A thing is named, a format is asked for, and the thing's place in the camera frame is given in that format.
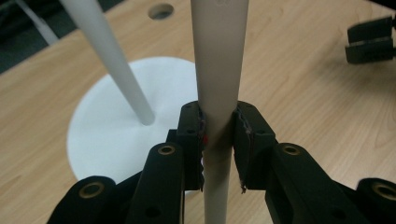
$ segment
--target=white pole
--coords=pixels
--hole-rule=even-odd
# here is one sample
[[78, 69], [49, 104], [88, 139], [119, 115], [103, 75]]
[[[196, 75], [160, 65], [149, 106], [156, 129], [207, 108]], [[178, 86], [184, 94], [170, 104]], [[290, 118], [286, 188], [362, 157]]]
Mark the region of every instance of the white pole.
[[150, 125], [154, 113], [129, 67], [120, 45], [95, 0], [61, 0], [132, 107], [140, 122]]
[[205, 223], [226, 222], [248, 0], [191, 0], [198, 102], [205, 112]]

